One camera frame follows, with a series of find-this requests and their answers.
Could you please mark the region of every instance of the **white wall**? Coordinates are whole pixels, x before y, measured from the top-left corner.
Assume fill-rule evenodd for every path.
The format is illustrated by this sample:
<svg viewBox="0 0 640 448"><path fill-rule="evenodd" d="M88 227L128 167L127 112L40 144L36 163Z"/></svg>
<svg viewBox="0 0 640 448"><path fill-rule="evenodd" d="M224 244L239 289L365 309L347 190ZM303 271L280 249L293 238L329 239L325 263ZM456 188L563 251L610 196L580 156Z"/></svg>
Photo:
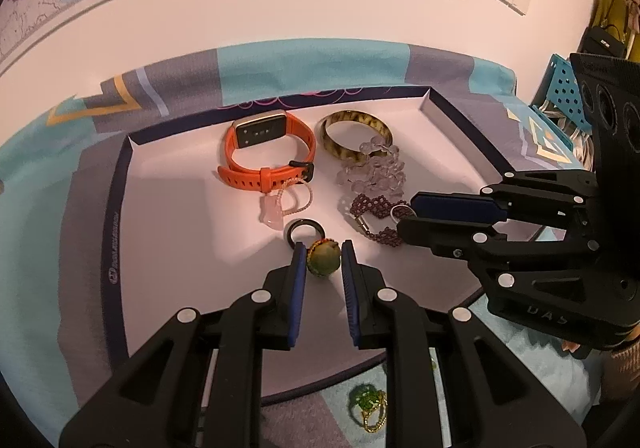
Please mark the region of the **white wall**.
<svg viewBox="0 0 640 448"><path fill-rule="evenodd" d="M515 70L528 101L551 54L576 49L593 1L532 0L523 17L498 0L111 0L59 27L0 76L0 143L60 100L98 93L119 72L282 38L368 38L464 52Z"/></svg>

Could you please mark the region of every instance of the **blue gripper pad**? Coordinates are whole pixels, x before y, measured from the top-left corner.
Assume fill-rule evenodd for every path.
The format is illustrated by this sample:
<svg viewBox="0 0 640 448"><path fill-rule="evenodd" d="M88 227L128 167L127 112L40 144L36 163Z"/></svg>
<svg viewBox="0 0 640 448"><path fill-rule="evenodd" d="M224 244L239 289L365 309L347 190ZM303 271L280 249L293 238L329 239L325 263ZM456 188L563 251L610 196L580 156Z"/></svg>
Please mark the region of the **blue gripper pad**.
<svg viewBox="0 0 640 448"><path fill-rule="evenodd" d="M306 281L306 247L299 242L293 253L291 267L295 270L293 290L289 301L289 347L295 346L300 334L300 320L302 319L302 301L305 296Z"/></svg>
<svg viewBox="0 0 640 448"><path fill-rule="evenodd" d="M507 212L486 197L420 192L411 199L411 207L422 219L478 224L495 224L507 220Z"/></svg>
<svg viewBox="0 0 640 448"><path fill-rule="evenodd" d="M347 307L347 321L349 322L349 333L353 340L353 345L357 347L360 343L360 309L358 306L358 295L353 280L353 269L356 259L353 250L342 247L342 284L344 285L344 302Z"/></svg>

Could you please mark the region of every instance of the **watch face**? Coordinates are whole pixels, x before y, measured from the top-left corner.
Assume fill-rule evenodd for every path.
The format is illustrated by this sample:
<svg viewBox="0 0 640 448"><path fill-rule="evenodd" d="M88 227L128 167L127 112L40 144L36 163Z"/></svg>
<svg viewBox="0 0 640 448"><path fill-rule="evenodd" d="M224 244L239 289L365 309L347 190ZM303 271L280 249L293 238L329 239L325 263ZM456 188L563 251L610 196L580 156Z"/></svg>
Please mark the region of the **watch face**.
<svg viewBox="0 0 640 448"><path fill-rule="evenodd" d="M287 133L287 114L284 110L275 110L252 115L235 121L234 127L238 148L247 148L283 137Z"/></svg>

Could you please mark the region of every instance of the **black ring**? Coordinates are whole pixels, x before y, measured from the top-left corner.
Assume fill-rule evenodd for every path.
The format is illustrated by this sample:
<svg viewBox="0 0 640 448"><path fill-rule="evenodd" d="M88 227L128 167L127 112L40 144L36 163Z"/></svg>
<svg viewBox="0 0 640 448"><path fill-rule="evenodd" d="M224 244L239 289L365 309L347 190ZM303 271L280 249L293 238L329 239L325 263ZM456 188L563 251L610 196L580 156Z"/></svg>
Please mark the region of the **black ring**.
<svg viewBox="0 0 640 448"><path fill-rule="evenodd" d="M287 230L287 242L289 242L289 245L291 246L292 249L296 248L296 243L293 241L293 238L291 238L291 233L293 232L294 229L296 229L297 227L300 227L301 225L310 225L318 233L320 233L321 239L324 240L326 238L326 235L324 234L324 229L319 224L319 222L312 221L311 219L297 219L296 221L291 222L291 225Z"/></svg>

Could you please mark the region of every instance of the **green stone ring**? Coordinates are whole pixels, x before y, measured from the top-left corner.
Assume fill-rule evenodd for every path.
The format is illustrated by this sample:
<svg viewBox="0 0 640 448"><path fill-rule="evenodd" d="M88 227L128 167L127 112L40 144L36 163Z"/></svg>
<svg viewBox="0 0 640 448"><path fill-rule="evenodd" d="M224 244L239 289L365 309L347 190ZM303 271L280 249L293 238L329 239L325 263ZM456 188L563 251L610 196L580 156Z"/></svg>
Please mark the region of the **green stone ring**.
<svg viewBox="0 0 640 448"><path fill-rule="evenodd" d="M369 433L378 432L386 421L386 393L383 390L376 389L372 384L363 384L356 389L353 401L360 407L362 412L362 427ZM369 425L371 415L379 410L378 422Z"/></svg>

